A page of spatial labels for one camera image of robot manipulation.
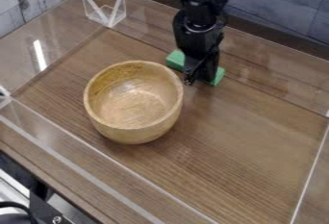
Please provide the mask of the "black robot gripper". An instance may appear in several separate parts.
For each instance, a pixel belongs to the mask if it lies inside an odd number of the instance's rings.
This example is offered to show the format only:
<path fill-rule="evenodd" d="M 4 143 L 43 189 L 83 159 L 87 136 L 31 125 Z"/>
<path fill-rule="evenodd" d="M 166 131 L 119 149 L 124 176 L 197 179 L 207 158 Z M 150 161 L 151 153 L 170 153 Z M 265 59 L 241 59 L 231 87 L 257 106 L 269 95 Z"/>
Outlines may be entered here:
<path fill-rule="evenodd" d="M 181 10 L 174 18 L 175 40 L 186 54 L 183 83 L 214 83 L 218 70 L 218 45 L 226 25 L 227 0 L 181 0 Z"/>

